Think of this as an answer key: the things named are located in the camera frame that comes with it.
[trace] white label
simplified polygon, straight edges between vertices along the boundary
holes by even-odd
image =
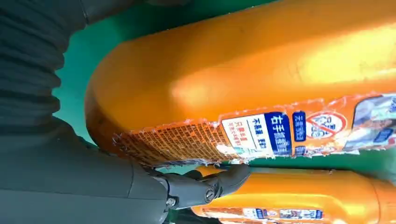
[[[264,114],[226,119],[222,124],[239,156],[243,158],[273,156]]]
[[[335,136],[347,125],[347,119],[341,114],[320,112],[307,117],[307,136],[325,139]]]
[[[243,209],[243,215],[246,218],[253,219],[253,220],[256,220],[256,219],[263,220],[264,219],[263,214],[260,214],[260,215],[257,214],[257,209]]]

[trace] gray sleeve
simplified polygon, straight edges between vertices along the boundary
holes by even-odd
[[[0,223],[158,224],[166,215],[160,182],[87,149],[52,116],[70,36],[125,2],[0,2]]]

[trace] orange plastic bottle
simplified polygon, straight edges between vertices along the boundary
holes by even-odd
[[[89,83],[89,133],[149,166],[392,147],[395,10],[280,0],[125,42]]]
[[[392,224],[396,187],[350,171],[258,168],[234,194],[192,210],[225,224]]]

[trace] robotic hand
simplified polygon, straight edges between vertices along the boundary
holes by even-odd
[[[164,174],[155,178],[167,189],[167,207],[184,209],[208,204],[213,199],[235,192],[249,175],[249,166],[243,164],[206,177],[193,170],[185,175]]]

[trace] gray robot arm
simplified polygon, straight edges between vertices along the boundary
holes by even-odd
[[[168,209],[208,203],[248,177],[246,166],[207,178],[148,172],[88,149],[52,116],[69,37],[134,2],[0,2],[0,223],[160,224]]]

